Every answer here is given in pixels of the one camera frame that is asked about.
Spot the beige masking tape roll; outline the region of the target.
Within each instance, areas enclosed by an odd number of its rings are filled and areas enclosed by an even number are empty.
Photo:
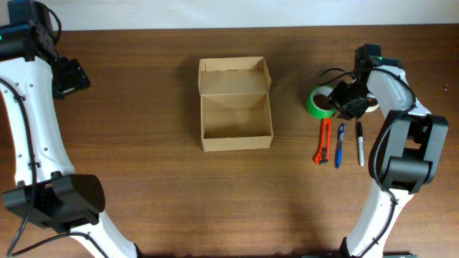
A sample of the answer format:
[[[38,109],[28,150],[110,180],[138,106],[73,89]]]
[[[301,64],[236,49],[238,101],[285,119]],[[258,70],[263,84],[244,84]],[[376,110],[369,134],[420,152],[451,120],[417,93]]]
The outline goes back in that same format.
[[[374,112],[379,108],[379,103],[377,99],[373,95],[367,95],[366,102],[368,104],[367,109],[365,110],[366,113]]]

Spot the blue ballpoint pen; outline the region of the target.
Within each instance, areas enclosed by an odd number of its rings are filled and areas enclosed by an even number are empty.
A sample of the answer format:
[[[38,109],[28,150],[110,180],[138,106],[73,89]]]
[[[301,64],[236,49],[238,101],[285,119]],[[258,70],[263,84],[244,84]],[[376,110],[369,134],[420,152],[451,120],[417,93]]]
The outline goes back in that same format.
[[[345,133],[345,124],[340,124],[337,132],[337,149],[336,149],[336,160],[335,160],[335,167],[340,168],[343,160],[343,141],[344,141],[344,133]]]

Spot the green tape roll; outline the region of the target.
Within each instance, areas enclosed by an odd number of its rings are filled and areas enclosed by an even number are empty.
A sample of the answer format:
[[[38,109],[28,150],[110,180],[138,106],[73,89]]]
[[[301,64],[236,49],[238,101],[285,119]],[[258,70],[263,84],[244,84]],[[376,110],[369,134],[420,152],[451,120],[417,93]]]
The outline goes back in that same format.
[[[333,88],[329,85],[315,87],[306,102],[307,111],[317,119],[331,118],[336,109],[333,106],[330,106],[328,103],[328,96],[332,93]],[[319,101],[316,101],[319,97],[324,97],[326,99],[325,105],[319,105]]]

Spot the orange utility knife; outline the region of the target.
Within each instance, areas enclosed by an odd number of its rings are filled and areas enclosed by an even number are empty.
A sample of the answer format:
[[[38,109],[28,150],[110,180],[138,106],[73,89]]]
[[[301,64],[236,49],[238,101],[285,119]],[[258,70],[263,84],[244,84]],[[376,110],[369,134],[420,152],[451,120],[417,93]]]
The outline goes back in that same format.
[[[330,138],[332,122],[330,118],[324,118],[321,121],[320,143],[314,161],[318,165],[328,162],[330,156]]]

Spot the brown cardboard box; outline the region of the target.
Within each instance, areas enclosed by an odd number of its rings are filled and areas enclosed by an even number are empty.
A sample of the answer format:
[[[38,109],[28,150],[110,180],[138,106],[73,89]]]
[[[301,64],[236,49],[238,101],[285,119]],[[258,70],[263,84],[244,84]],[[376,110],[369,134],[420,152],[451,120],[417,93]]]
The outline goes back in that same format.
[[[264,57],[199,61],[204,152],[269,148],[273,141],[270,73]]]

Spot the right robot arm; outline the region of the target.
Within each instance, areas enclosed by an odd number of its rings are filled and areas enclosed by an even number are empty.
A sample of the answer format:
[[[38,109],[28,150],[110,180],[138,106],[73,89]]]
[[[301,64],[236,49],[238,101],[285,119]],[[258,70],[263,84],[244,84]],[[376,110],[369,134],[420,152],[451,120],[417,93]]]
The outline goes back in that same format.
[[[359,119],[374,98],[383,126],[368,158],[372,185],[359,220],[339,248],[342,257],[382,257],[397,217],[435,177],[448,121],[424,107],[408,85],[401,62],[382,56],[376,44],[355,51],[354,79],[328,96],[343,119]]]

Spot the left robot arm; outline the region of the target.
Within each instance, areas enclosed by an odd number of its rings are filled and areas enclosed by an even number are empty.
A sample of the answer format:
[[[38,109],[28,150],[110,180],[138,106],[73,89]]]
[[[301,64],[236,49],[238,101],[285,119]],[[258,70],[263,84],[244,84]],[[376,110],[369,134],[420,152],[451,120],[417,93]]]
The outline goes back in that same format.
[[[8,211],[71,237],[94,257],[140,257],[105,210],[97,176],[78,174],[65,150],[54,101],[90,80],[76,59],[57,51],[62,24],[39,1],[9,1],[1,27],[1,97],[14,142],[15,187],[2,198]]]

